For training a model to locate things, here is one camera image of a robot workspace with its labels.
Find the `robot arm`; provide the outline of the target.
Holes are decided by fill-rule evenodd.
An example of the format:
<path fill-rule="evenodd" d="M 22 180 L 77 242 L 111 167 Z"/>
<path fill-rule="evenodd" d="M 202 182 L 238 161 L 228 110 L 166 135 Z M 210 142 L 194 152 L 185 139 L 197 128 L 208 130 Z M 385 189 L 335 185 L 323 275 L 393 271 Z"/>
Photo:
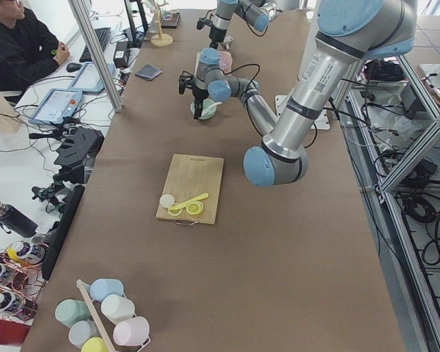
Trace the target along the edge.
<path fill-rule="evenodd" d="M 383 59 L 408 53 L 414 46 L 416 1 L 322 1 L 318 8 L 316 48 L 306 70 L 291 91 L 281 115 L 276 116 L 254 79 L 226 74 L 220 67 L 217 45 L 225 38 L 234 14 L 257 31 L 265 31 L 270 17 L 251 1 L 218 1 L 213 20 L 200 18 L 197 27 L 210 27 L 210 46 L 201 50 L 196 73 L 179 82 L 190 87 L 194 117 L 203 102 L 238 98 L 262 136 L 243 158 L 248 180 L 259 187 L 293 183 L 305 175 L 307 152 L 302 142 L 319 117 L 348 67 L 359 60 Z"/>
<path fill-rule="evenodd" d="M 233 15 L 243 19 L 250 29 L 264 33 L 279 11 L 272 1 L 217 1 L 212 19 L 203 18 L 210 27 L 210 48 L 218 48 L 227 36 L 227 30 Z"/>

